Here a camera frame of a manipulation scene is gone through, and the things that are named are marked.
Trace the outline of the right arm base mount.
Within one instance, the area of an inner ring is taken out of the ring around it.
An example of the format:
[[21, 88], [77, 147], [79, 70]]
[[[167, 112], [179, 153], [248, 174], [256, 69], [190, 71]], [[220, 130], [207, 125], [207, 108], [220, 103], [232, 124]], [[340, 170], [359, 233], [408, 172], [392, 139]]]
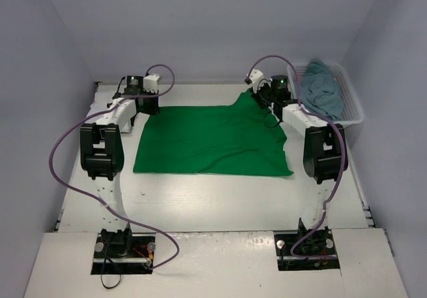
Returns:
[[298, 234], [275, 233], [274, 241], [278, 271], [323, 271], [339, 269], [340, 262], [331, 231], [316, 232], [291, 254]]

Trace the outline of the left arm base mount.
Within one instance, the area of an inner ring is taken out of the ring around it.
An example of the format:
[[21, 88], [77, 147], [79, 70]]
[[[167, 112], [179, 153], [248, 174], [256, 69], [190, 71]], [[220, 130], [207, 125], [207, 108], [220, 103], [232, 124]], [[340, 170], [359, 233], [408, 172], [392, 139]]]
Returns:
[[107, 242], [106, 236], [97, 235], [91, 263], [92, 275], [149, 275], [155, 255], [155, 235], [136, 234], [130, 249]]

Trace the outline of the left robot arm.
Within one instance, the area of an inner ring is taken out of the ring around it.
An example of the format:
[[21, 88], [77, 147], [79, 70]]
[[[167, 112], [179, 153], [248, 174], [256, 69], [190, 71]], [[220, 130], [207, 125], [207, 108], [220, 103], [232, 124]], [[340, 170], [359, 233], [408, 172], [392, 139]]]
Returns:
[[136, 115], [145, 107], [150, 108], [148, 99], [138, 99], [138, 96], [153, 96], [153, 104], [158, 106], [160, 81], [161, 75], [157, 73], [128, 76], [124, 93], [113, 96], [107, 113], [94, 122], [83, 124], [79, 132], [81, 167], [92, 179], [96, 195], [101, 199], [101, 237], [109, 243], [109, 250], [120, 258], [133, 251], [132, 231], [120, 187], [125, 162], [121, 132], [130, 132]]

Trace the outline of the green t shirt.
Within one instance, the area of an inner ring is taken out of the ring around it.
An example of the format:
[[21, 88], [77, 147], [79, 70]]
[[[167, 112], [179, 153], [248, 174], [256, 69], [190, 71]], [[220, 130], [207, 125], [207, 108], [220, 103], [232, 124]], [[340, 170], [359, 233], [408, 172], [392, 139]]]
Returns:
[[162, 107], [143, 127], [133, 172], [289, 177], [286, 141], [248, 92], [231, 105]]

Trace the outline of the white t shirt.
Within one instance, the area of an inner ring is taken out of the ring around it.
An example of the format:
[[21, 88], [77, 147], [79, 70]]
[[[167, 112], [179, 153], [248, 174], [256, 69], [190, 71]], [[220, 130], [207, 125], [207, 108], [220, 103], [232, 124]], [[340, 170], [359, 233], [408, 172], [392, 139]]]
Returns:
[[[97, 91], [95, 92], [93, 103], [90, 105], [90, 110], [87, 116], [92, 115], [94, 113], [104, 111], [108, 109], [107, 104], [113, 101], [113, 92], [112, 91]], [[96, 121], [98, 118], [102, 116], [94, 117], [91, 121]], [[131, 123], [130, 120], [127, 124], [120, 128], [121, 133], [131, 133]]]

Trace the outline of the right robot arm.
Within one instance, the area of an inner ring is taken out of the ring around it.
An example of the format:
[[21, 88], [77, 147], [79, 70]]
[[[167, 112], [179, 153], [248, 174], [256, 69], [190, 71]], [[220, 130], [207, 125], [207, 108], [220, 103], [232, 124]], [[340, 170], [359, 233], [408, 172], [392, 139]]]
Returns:
[[309, 253], [319, 245], [316, 231], [327, 226], [329, 203], [338, 191], [348, 158], [344, 128], [324, 115], [309, 112], [298, 100], [291, 98], [285, 77], [266, 79], [254, 69], [246, 78], [251, 96], [260, 107], [267, 107], [279, 123], [295, 129], [303, 138], [302, 165], [306, 175], [316, 184], [333, 181], [325, 191], [313, 191], [300, 218], [305, 230], [295, 236], [296, 247]]

